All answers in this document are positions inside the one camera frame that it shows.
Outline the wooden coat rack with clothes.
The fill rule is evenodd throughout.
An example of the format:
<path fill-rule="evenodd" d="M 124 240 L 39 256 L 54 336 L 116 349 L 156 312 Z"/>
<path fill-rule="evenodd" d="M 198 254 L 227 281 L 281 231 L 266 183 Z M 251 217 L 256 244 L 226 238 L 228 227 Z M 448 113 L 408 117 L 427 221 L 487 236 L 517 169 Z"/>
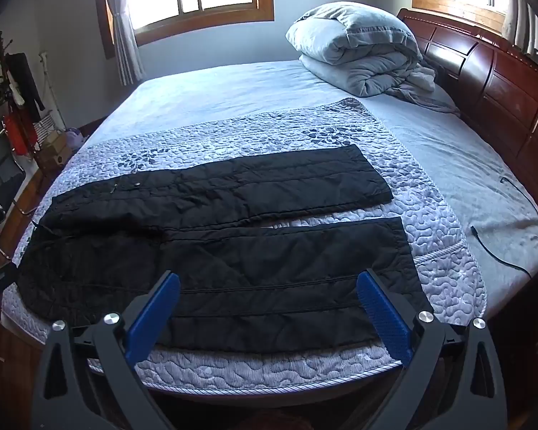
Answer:
<path fill-rule="evenodd" d="M 0 109 L 4 107 L 6 135 L 18 156 L 34 156 L 38 133 L 34 127 L 41 121 L 45 106 L 24 52 L 9 53 L 12 40 L 4 42 L 0 31 Z"/>

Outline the light blue bed sheet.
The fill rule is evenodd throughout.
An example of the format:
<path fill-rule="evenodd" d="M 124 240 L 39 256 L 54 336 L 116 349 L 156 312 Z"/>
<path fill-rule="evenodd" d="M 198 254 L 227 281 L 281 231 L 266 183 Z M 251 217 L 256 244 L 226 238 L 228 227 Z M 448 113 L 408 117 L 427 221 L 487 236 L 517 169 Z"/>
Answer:
<path fill-rule="evenodd" d="M 240 156 L 356 145 L 392 189 L 336 222 L 398 216 L 429 301 L 492 317 L 538 273 L 538 204 L 456 115 L 358 99 L 297 61 L 221 66 L 139 86 L 71 160 L 63 188 Z"/>

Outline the folded grey blue duvet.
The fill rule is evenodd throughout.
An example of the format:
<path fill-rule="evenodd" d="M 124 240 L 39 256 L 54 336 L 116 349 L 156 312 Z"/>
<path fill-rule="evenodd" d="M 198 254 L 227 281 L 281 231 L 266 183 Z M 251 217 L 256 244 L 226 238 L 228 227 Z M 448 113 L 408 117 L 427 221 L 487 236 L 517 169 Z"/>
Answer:
<path fill-rule="evenodd" d="M 434 112 L 460 113 L 439 85 L 444 68 L 426 61 L 411 29 L 382 9 L 322 4 L 297 19 L 285 37 L 308 71 L 352 96 L 386 94 Z"/>

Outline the black quilted pants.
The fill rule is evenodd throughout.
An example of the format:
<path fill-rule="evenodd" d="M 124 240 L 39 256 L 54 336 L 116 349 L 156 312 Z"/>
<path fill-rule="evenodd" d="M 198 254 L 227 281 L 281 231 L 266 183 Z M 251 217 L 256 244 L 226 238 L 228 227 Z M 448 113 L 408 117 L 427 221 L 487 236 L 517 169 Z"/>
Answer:
<path fill-rule="evenodd" d="M 355 145 L 91 182 L 52 203 L 21 259 L 26 307 L 73 325 L 123 311 L 171 271 L 167 348 L 274 353 L 374 340 L 358 275 L 428 310 L 398 218 L 286 226 L 392 201 Z"/>

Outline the grey headboard window curtain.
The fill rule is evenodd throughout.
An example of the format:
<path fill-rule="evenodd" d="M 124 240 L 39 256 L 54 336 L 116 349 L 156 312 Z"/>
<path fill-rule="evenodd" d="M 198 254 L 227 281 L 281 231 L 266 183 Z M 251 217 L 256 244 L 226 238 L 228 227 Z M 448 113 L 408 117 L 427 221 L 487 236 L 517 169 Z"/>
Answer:
<path fill-rule="evenodd" d="M 526 0 L 509 0 L 502 36 L 538 64 L 538 16 Z"/>

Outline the grey patterned quilted bedspread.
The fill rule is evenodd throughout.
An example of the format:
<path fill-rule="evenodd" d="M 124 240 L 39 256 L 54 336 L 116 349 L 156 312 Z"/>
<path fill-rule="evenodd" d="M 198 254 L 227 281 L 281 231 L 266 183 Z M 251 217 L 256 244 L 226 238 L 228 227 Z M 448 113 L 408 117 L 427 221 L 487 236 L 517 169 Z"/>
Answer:
<path fill-rule="evenodd" d="M 44 342 L 52 320 L 96 321 L 172 270 L 179 304 L 137 370 L 179 395 L 308 392 L 395 368 L 359 305 L 366 268 L 443 322 L 487 308 L 460 220 L 352 98 L 92 138 L 37 217 L 5 315 Z"/>

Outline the dark red wooden headboard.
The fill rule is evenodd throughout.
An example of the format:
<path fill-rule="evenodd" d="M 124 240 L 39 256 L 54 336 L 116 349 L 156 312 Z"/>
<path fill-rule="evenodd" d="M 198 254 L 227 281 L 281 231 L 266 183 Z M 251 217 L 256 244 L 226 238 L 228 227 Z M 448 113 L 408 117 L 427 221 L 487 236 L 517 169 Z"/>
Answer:
<path fill-rule="evenodd" d="M 446 70 L 444 89 L 538 204 L 538 65 L 499 35 L 402 8 L 425 58 Z"/>

